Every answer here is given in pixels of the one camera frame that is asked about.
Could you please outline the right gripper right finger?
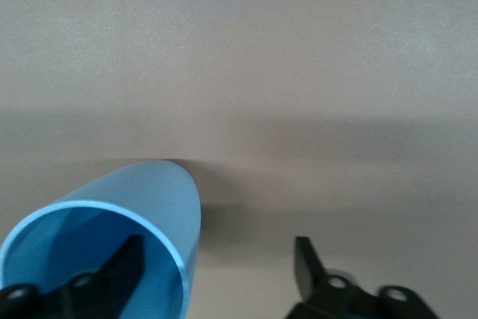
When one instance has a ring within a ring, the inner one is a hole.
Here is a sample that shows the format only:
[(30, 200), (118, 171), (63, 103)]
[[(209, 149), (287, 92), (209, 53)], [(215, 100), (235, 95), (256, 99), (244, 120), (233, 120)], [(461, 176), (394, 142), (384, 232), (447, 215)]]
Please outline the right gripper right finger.
[(413, 290), (382, 286), (367, 293), (345, 274), (323, 266), (308, 237), (294, 241), (294, 275), (301, 300), (288, 318), (437, 318), (437, 314)]

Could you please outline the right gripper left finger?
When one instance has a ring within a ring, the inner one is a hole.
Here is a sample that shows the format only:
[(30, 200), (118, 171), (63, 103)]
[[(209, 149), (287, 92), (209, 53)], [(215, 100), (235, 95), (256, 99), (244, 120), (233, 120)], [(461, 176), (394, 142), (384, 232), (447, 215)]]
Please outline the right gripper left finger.
[(93, 272), (42, 294), (33, 283), (1, 289), (2, 318), (119, 318), (144, 273), (144, 243), (131, 235)]

